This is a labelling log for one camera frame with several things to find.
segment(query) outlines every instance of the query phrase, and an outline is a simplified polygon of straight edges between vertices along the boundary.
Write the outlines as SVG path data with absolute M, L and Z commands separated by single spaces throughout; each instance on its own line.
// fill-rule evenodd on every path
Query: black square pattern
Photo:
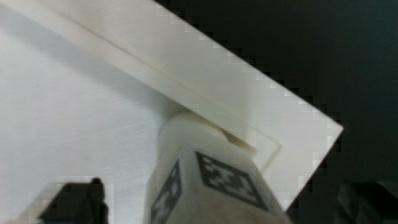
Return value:
M 248 174 L 199 152 L 197 162 L 204 185 L 266 211 Z
M 151 207 L 151 224 L 165 224 L 183 193 L 179 164 L 170 170 L 161 191 Z

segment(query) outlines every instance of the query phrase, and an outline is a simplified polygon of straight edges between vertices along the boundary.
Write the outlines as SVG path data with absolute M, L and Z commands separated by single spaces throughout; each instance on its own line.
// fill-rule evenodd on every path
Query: black surface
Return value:
M 104 188 L 97 178 L 90 183 L 67 183 L 39 219 L 44 224 L 106 224 Z
M 335 208 L 334 214 L 334 224 L 355 224 L 351 217 L 346 214 L 346 211 L 341 206 Z
M 398 179 L 398 1 L 158 2 L 344 126 L 289 208 L 330 224 L 341 181 Z
M 337 194 L 337 219 L 355 223 L 398 222 L 398 198 L 376 183 L 344 182 Z

